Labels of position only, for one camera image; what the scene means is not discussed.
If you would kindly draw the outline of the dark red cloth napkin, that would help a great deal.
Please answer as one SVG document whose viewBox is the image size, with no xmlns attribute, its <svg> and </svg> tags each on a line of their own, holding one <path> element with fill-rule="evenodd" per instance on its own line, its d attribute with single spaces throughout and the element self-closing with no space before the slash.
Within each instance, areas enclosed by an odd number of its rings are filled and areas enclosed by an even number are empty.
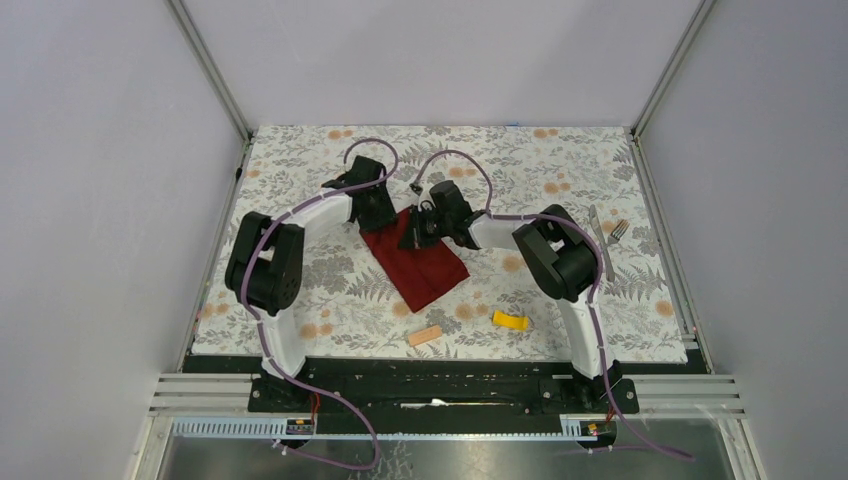
<svg viewBox="0 0 848 480">
<path fill-rule="evenodd" d="M 360 235 L 398 290 L 409 310 L 417 313 L 470 277 L 463 261 L 443 242 L 424 249 L 401 249 L 410 223 L 410 208 L 380 230 Z"/>
</svg>

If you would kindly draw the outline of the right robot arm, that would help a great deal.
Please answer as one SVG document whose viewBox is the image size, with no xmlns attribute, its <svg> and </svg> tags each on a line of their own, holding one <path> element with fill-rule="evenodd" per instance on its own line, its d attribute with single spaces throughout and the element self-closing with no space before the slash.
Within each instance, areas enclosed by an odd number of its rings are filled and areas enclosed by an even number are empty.
<svg viewBox="0 0 848 480">
<path fill-rule="evenodd" d="M 496 215 L 473 209 L 452 181 L 429 190 L 418 183 L 410 188 L 417 198 L 401 248 L 422 251 L 449 238 L 471 250 L 513 250 L 539 290 L 557 306 L 570 347 L 571 373 L 565 380 L 541 381 L 543 408 L 608 417 L 639 412 L 635 386 L 611 352 L 600 317 L 603 254 L 562 206 L 552 204 L 537 214 Z"/>
</svg>

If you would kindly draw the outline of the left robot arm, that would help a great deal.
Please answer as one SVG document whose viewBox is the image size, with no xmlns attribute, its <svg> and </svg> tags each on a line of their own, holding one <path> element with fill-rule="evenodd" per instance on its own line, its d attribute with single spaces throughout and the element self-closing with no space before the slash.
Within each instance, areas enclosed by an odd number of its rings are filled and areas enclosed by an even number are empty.
<svg viewBox="0 0 848 480">
<path fill-rule="evenodd" d="M 296 333 L 293 304 L 303 283 L 306 246 L 356 221 L 369 203 L 390 206 L 385 184 L 391 173 L 383 163 L 358 156 L 346 172 L 277 218 L 251 211 L 241 220 L 225 284 L 255 320 L 261 365 L 277 377 L 271 395 L 285 410 L 301 409 L 310 391 L 321 391 L 298 376 L 306 353 Z"/>
</svg>

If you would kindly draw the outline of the light wooden block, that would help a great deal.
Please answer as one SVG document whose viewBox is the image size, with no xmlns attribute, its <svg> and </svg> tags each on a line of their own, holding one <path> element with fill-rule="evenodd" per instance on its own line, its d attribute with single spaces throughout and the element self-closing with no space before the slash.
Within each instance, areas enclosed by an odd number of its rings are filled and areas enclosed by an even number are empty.
<svg viewBox="0 0 848 480">
<path fill-rule="evenodd" d="M 411 347 L 417 347 L 419 345 L 439 339 L 442 335 L 443 331 L 441 327 L 439 325 L 434 325 L 409 334 L 407 336 L 407 341 Z"/>
</svg>

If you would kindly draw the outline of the yellow block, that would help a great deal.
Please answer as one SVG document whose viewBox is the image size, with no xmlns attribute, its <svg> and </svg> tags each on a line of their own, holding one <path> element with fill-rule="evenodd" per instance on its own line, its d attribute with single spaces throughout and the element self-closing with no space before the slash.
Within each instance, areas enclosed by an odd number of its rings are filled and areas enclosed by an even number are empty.
<svg viewBox="0 0 848 480">
<path fill-rule="evenodd" d="M 526 316 L 508 315 L 502 311 L 495 311 L 492 317 L 495 326 L 507 329 L 526 331 L 529 328 L 529 318 Z"/>
</svg>

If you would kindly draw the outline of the silver table knife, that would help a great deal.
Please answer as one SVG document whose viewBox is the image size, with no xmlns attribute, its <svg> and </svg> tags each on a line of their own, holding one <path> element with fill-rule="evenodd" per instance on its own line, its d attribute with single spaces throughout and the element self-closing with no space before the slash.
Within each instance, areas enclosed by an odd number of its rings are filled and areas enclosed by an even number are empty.
<svg viewBox="0 0 848 480">
<path fill-rule="evenodd" d="M 590 227 L 592 228 L 592 231 L 594 232 L 598 240 L 602 252 L 606 280 L 609 283 L 613 283 L 616 280 L 616 272 L 614 270 L 614 266 L 609 255 L 609 249 L 606 243 L 604 232 L 601 227 L 600 218 L 595 204 L 591 204 L 589 206 L 589 223 Z"/>
</svg>

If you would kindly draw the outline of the silver fork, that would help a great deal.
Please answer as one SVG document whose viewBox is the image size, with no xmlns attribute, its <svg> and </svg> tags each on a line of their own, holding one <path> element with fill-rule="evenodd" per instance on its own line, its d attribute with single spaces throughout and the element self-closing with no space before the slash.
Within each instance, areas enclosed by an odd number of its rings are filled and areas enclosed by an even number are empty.
<svg viewBox="0 0 848 480">
<path fill-rule="evenodd" d="M 614 228 L 609 232 L 605 241 L 605 247 L 609 248 L 613 245 L 618 244 L 626 232 L 630 227 L 630 222 L 627 220 L 620 220 L 616 223 Z"/>
</svg>

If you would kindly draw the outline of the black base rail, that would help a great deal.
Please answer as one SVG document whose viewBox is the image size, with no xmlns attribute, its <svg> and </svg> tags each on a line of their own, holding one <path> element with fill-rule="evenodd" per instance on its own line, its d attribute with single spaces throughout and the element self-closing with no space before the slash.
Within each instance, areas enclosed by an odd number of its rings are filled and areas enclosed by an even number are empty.
<svg viewBox="0 0 848 480">
<path fill-rule="evenodd" d="M 258 357 L 186 358 L 185 374 L 244 375 L 251 413 L 303 414 L 323 434 L 553 433 L 561 414 L 637 414 L 633 381 L 618 365 L 612 389 L 568 362 L 309 358 L 293 385 Z"/>
</svg>

